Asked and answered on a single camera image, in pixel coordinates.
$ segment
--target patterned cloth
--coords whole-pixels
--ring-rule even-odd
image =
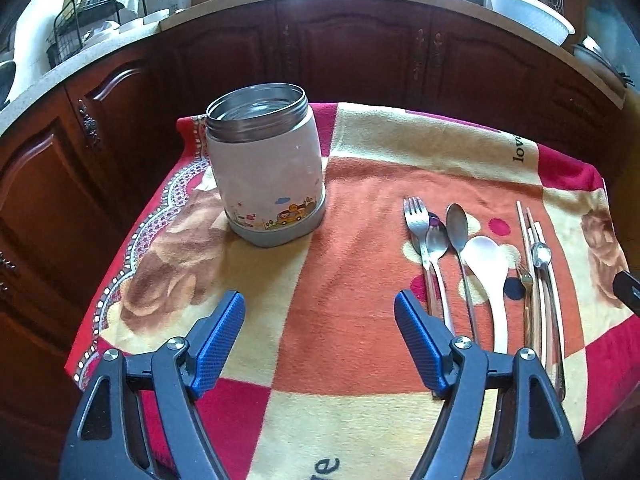
[[[564,409],[577,440],[593,433],[640,378],[633,342],[640,322],[612,294],[612,277],[626,262],[596,170],[529,140],[446,118],[353,104],[313,108],[326,216],[314,233],[268,250],[228,228],[207,160],[204,118],[178,121],[184,154],[80,327],[66,364],[76,383],[86,386],[106,348],[153,351],[185,335],[223,291],[236,289],[246,300],[244,326],[221,379],[198,402],[231,478],[409,478],[442,403],[420,382],[394,321],[398,291],[425,297],[402,199],[421,196],[441,217],[458,202],[470,234],[500,245],[511,267],[510,353],[524,343],[514,278],[524,250],[515,208],[521,200],[554,256]],[[259,169],[245,171],[256,171],[259,182]],[[469,334],[455,256],[446,254],[441,268],[456,331]],[[491,349],[490,308],[480,290],[474,297],[481,345]],[[153,394],[144,401],[154,451],[170,464]],[[490,392],[467,478],[479,474],[494,407]]]

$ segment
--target white insulated food jar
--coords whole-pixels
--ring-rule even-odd
[[[207,147],[236,234],[273,247],[320,225],[320,142],[302,88],[267,83],[213,101],[207,108]]]

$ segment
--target blue rubber pad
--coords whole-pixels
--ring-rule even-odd
[[[244,312],[244,298],[236,294],[202,346],[196,357],[195,378],[190,387],[195,399],[215,386],[244,322]]]
[[[417,304],[420,311],[409,302],[403,292],[396,296],[394,315],[422,383],[439,397],[445,397],[450,386],[444,375],[442,355],[427,332],[422,316],[428,314]]]

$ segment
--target white basket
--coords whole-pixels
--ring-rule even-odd
[[[551,7],[537,0],[491,0],[495,12],[530,28],[556,45],[562,45],[574,26]]]

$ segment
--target countertop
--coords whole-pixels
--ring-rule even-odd
[[[230,9],[245,4],[263,2],[268,0],[210,0],[190,7],[187,10],[173,14],[159,23],[144,25],[143,27],[134,28],[125,34],[118,35],[110,40],[103,41],[88,49],[76,54],[57,67],[47,72],[41,79],[27,88],[14,101],[0,112],[0,136],[8,129],[8,127],[24,113],[34,102],[40,97],[55,88],[67,78],[83,69],[85,66],[97,61],[112,52],[123,48],[124,46],[142,40],[149,36],[177,27],[185,22],[218,12],[219,10]],[[481,20],[486,23],[500,27],[511,34],[515,34],[529,41],[529,43],[546,50],[548,53],[556,56],[562,62],[572,67],[576,72],[580,73],[585,79],[588,79],[596,88],[598,88],[617,108],[622,109],[624,99],[621,99],[612,90],[607,87],[602,79],[595,75],[586,65],[581,63],[574,56],[569,54],[565,49],[551,43],[546,38],[532,30],[520,25],[509,18],[505,18],[492,10],[483,6],[473,4],[466,0],[401,0],[404,2],[415,2],[428,6],[439,7],[441,9],[451,10],[466,16]]]

